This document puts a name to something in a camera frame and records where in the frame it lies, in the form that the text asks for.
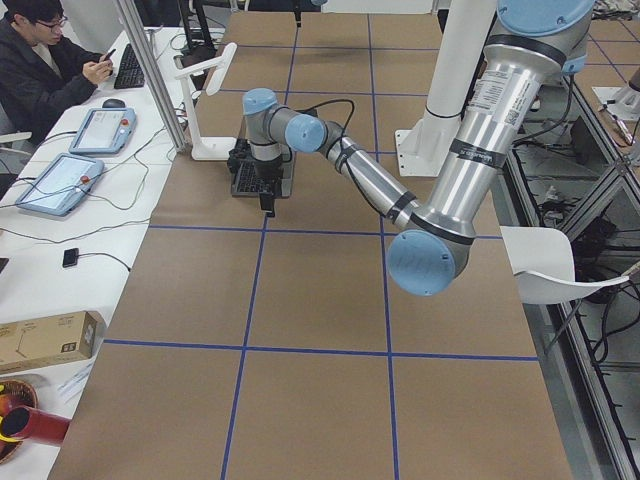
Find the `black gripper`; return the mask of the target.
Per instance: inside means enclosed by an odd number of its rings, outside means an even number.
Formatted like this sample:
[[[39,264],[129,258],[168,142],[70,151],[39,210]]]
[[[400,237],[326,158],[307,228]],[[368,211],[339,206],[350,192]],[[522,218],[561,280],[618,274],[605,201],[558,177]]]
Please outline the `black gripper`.
[[[258,160],[248,142],[237,142],[229,151],[227,167],[232,174],[232,196],[259,196],[260,208],[274,217],[276,196],[282,193],[284,155]]]

